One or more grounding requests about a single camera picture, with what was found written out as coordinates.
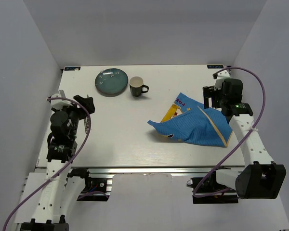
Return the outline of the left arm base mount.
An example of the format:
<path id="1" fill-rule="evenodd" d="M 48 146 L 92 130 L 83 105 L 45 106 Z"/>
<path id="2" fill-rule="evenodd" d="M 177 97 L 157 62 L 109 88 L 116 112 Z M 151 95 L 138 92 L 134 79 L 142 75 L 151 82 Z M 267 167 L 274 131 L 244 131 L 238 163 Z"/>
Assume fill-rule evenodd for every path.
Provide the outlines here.
<path id="1" fill-rule="evenodd" d="M 67 179 L 74 183 L 76 178 L 84 183 L 78 201 L 108 201 L 107 178 L 93 177 L 87 168 L 74 168 L 68 173 Z"/>

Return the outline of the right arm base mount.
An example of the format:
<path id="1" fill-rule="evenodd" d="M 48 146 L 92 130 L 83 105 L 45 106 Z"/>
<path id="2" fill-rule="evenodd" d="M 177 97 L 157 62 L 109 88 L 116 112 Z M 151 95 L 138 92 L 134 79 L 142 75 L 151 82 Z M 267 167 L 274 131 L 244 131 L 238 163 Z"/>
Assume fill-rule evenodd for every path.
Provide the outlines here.
<path id="1" fill-rule="evenodd" d="M 202 177 L 194 177 L 189 179 L 186 182 L 186 186 L 189 188 L 192 188 L 193 190 L 198 185 L 198 183 L 201 181 Z M 225 186 L 220 185 L 218 183 L 208 183 L 208 180 L 206 180 L 197 191 L 198 194 L 208 194 L 208 193 L 214 193 L 219 190 L 226 189 Z M 204 205 L 204 204 L 237 204 L 238 203 L 238 197 L 235 190 L 229 190 L 227 192 L 218 193 L 212 196 L 202 197 L 202 198 L 196 198 L 192 196 L 193 204 L 197 205 Z"/>

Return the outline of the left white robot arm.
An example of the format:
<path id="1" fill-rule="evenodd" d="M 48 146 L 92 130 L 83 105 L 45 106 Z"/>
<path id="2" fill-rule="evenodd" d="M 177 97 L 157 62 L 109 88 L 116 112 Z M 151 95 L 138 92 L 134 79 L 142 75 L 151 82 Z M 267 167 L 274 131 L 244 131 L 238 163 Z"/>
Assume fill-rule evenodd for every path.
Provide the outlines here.
<path id="1" fill-rule="evenodd" d="M 58 93 L 48 98 L 53 114 L 50 118 L 50 134 L 47 138 L 45 182 L 28 198 L 40 192 L 37 207 L 29 222 L 21 224 L 22 231 L 67 231 L 67 211 L 76 202 L 80 192 L 92 187 L 86 169 L 71 170 L 72 163 L 83 145 L 76 142 L 78 125 L 85 120 L 86 136 L 91 131 L 91 117 L 95 112 L 93 98 L 76 95 L 68 99 Z"/>

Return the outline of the teal ceramic plate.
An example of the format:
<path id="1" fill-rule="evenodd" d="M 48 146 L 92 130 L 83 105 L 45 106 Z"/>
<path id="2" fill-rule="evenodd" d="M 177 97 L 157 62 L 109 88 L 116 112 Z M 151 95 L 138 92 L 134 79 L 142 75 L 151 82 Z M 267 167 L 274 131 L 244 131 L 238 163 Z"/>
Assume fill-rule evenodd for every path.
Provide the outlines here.
<path id="1" fill-rule="evenodd" d="M 100 72 L 95 78 L 96 89 L 104 95 L 121 94 L 129 82 L 127 74 L 118 68 L 109 68 Z"/>

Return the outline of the dark blue mug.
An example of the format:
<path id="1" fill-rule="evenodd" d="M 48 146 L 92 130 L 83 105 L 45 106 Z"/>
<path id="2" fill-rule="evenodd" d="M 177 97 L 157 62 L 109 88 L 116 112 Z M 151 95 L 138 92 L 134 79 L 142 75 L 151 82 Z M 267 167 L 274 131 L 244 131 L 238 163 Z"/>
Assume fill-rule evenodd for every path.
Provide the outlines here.
<path id="1" fill-rule="evenodd" d="M 130 91 L 132 96 L 139 97 L 143 93 L 149 91 L 149 87 L 144 84 L 144 81 L 141 77 L 132 77 L 129 82 Z"/>

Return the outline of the blue Pikachu placemat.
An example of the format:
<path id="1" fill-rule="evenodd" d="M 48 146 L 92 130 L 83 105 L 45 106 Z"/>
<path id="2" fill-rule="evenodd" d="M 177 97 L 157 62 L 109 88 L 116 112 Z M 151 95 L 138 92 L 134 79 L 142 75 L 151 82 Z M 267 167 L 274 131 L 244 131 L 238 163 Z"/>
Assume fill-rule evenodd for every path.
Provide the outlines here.
<path id="1" fill-rule="evenodd" d="M 232 135 L 222 113 L 180 93 L 160 122 L 148 121 L 163 137 L 202 146 L 227 147 Z"/>

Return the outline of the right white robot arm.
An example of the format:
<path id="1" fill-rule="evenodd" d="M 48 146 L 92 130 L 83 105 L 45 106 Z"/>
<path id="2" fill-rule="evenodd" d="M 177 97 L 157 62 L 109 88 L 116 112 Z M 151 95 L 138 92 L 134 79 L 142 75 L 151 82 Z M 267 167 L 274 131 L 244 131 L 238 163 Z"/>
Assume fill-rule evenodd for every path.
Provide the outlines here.
<path id="1" fill-rule="evenodd" d="M 244 158 L 244 170 L 217 167 L 206 185 L 219 192 L 222 188 L 235 190 L 241 199 L 275 199 L 286 176 L 286 169 L 276 164 L 267 152 L 258 131 L 253 127 L 253 111 L 242 102 L 243 83 L 228 78 L 215 86 L 203 87 L 204 107 L 220 108 L 237 137 Z"/>

